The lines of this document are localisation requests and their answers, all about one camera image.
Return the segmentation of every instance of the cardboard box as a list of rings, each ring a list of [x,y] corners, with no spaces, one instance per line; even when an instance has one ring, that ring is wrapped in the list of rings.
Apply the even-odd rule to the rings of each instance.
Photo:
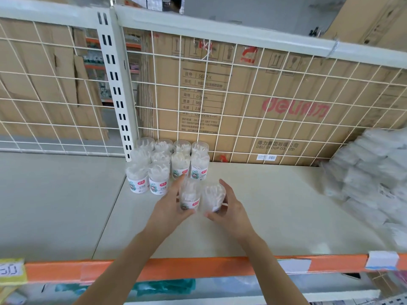
[[[45,43],[72,46],[71,35],[66,26],[37,23],[39,36],[32,22],[1,19],[5,35],[10,39],[27,40],[37,43],[0,40],[2,62],[0,73],[0,97],[17,99],[12,102],[0,100],[0,117],[3,121],[38,123],[29,125],[4,123],[11,135],[37,138],[108,140],[107,130],[68,126],[47,126],[61,124],[104,127],[100,108],[79,104],[102,105],[96,92],[96,82],[85,82],[73,78],[88,79],[83,58],[74,54],[74,49],[61,46],[42,46]],[[78,37],[82,31],[76,31]],[[2,127],[0,134],[8,135]]]
[[[211,151],[216,145],[216,153],[210,153],[215,160],[230,161],[233,151],[232,162],[262,163],[257,154],[267,153],[277,155],[276,161],[266,162],[270,164],[279,163],[284,154],[291,155],[282,160],[286,165],[297,163],[300,156],[330,158],[344,141],[361,134],[363,127],[377,123],[377,127],[399,128],[407,120],[403,110],[387,109],[397,98],[393,108],[407,109],[404,87],[380,83],[394,79],[395,84],[406,84],[406,73],[399,69],[340,60],[334,65],[332,59],[294,53],[286,61],[285,51],[265,49],[261,57],[262,48],[238,45],[227,88],[234,44],[211,42],[206,69],[207,41],[182,37],[181,56],[190,59],[181,60],[181,64],[172,58],[180,54],[179,41],[179,36],[155,33],[154,53],[165,56],[142,55],[140,80],[150,84],[140,84],[138,105],[172,111],[138,108],[141,126],[159,128],[160,138],[173,141],[179,128],[179,139],[190,142],[196,141],[199,129],[199,139],[207,142]],[[142,42],[142,49],[152,53],[149,32]],[[243,66],[259,62],[264,68],[257,74],[256,68]],[[280,75],[276,69],[283,66]],[[202,103],[202,91],[194,88],[202,88],[204,80]],[[155,86],[155,82],[168,86]],[[199,124],[196,112],[201,105]],[[145,130],[144,135],[156,138],[157,131]],[[251,151],[250,158],[239,154]],[[303,157],[297,164],[313,162]]]
[[[407,0],[346,0],[323,38],[407,51]]]

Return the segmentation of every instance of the white wire grid panel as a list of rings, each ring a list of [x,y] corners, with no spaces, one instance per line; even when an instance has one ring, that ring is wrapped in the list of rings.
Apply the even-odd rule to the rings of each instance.
[[[44,15],[75,9],[18,2],[27,5],[28,16],[35,6],[42,6]],[[24,19],[23,10],[13,9],[13,16]],[[97,27],[97,10],[88,13],[86,19],[93,15]],[[69,14],[75,21],[76,13]],[[45,20],[58,24],[64,14]],[[0,53],[1,151],[125,156],[96,28],[2,18]]]
[[[313,165],[366,128],[399,128],[407,120],[407,75],[400,69],[407,67],[406,53],[124,6],[99,9],[98,19],[96,8],[37,5],[41,11],[0,6],[4,17],[38,21],[20,22],[24,36],[0,21],[0,43],[8,52],[2,57],[15,62],[0,67],[0,103],[7,111],[0,114],[1,151],[125,156],[138,131],[135,119],[120,119],[124,109],[137,115],[143,135],[206,141],[213,161]],[[104,20],[114,25],[114,14],[123,33],[100,26]],[[42,29],[67,35],[50,40]],[[27,46],[43,51],[42,59],[28,64]],[[84,58],[86,75],[79,76],[75,62],[73,73],[59,68],[66,60],[55,51],[62,49]],[[109,53],[117,55],[115,68]],[[10,92],[8,75],[29,88]],[[45,88],[37,89],[36,79],[52,81],[56,93],[42,98]],[[76,85],[76,101],[67,81]],[[124,98],[111,84],[123,88]]]
[[[281,51],[268,48],[281,47],[277,40],[266,48],[219,41],[224,24],[207,32],[199,30],[204,22],[183,17],[186,26],[169,34],[161,31],[178,17],[135,10],[133,18],[127,8],[116,10],[129,62],[139,66],[131,79],[139,85],[135,107],[144,135],[205,141],[213,161],[313,165],[366,128],[400,128],[407,120],[407,72],[386,57],[405,53],[380,50],[381,64],[368,64],[353,61],[367,59],[345,49],[301,46],[300,36],[285,45],[291,51]],[[196,37],[187,36],[195,28]],[[129,47],[136,42],[138,48]],[[377,51],[357,48],[366,55]],[[319,55],[298,53],[312,50]]]

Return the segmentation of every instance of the wire mesh grid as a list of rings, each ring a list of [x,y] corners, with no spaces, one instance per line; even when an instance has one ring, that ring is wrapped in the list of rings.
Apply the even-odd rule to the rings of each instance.
[[[123,157],[97,31],[0,19],[0,151]]]
[[[139,128],[201,140],[212,161],[313,165],[407,120],[405,70],[123,28]],[[129,48],[128,38],[138,47]]]

